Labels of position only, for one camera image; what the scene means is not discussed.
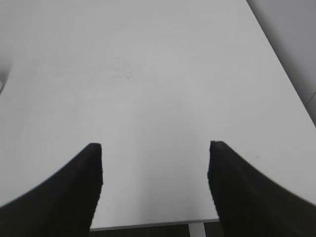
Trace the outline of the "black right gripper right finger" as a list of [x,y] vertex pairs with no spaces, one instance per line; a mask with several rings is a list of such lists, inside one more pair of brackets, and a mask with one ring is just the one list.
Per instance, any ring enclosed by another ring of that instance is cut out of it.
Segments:
[[211,141],[207,173],[227,237],[314,237],[316,206],[280,186],[223,141]]

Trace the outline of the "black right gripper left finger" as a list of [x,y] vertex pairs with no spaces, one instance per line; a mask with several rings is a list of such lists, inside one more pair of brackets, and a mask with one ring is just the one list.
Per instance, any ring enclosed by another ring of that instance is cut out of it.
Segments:
[[102,148],[90,143],[43,183],[0,208],[0,235],[86,237],[102,185]]

